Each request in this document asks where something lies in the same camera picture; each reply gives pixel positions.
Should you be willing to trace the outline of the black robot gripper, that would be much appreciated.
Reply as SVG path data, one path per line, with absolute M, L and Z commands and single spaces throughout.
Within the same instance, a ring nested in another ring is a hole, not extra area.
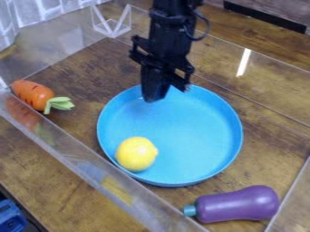
M 187 55 L 192 42 L 202 40 L 210 32 L 210 21 L 194 7 L 176 7 L 172 11 L 152 7 L 148 16 L 148 38 L 132 37 L 130 57 L 142 66 L 143 99 L 156 102 L 164 98 L 170 85 L 180 92 L 190 89 L 190 75 L 195 68 Z M 174 72 L 175 69 L 184 73 L 183 77 Z

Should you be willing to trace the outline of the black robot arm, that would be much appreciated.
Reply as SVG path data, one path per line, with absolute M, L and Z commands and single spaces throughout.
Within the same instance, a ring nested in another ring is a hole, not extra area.
M 130 58 L 140 64 L 142 95 L 146 102 L 164 98 L 174 86 L 187 90 L 195 68 L 187 60 L 191 43 L 202 40 L 210 20 L 199 12 L 203 0 L 154 0 L 148 10 L 148 38 L 135 35 Z

